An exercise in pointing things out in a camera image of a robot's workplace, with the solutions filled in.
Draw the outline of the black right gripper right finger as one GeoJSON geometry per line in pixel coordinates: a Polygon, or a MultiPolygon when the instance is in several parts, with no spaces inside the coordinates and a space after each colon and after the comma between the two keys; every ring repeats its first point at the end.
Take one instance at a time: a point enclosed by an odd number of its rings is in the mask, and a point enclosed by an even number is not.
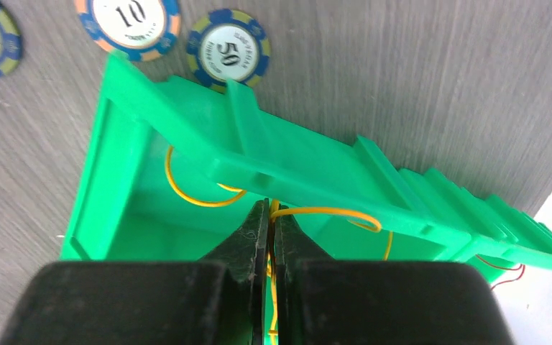
{"type": "Polygon", "coordinates": [[[274,344],[512,344],[486,280],[457,262],[337,260],[272,206],[274,344]]]}

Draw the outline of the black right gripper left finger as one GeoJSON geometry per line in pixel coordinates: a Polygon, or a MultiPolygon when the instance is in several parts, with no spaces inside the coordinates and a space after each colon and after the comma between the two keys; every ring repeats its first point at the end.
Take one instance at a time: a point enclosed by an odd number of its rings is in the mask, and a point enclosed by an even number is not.
{"type": "Polygon", "coordinates": [[[262,344],[269,208],[197,261],[45,265],[0,344],[262,344]]]}

